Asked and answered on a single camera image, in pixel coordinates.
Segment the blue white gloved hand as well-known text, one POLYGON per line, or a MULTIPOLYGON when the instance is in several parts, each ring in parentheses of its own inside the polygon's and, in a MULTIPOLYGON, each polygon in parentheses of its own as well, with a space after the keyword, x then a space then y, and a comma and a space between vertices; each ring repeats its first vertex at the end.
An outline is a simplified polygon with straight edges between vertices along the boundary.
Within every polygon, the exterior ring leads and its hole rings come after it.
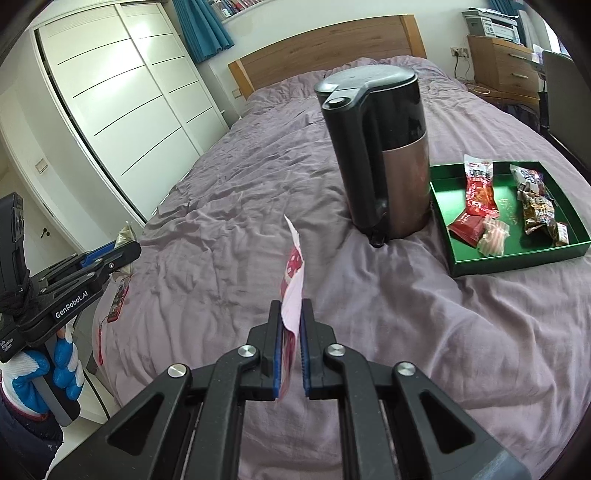
POLYGON ((52 402, 41 395, 35 381, 50 375, 51 384, 76 402, 82 392, 84 372, 74 343, 72 328, 65 325, 56 334, 51 355, 37 350, 22 351, 1 364, 1 393, 17 413, 40 420, 53 411, 52 402))

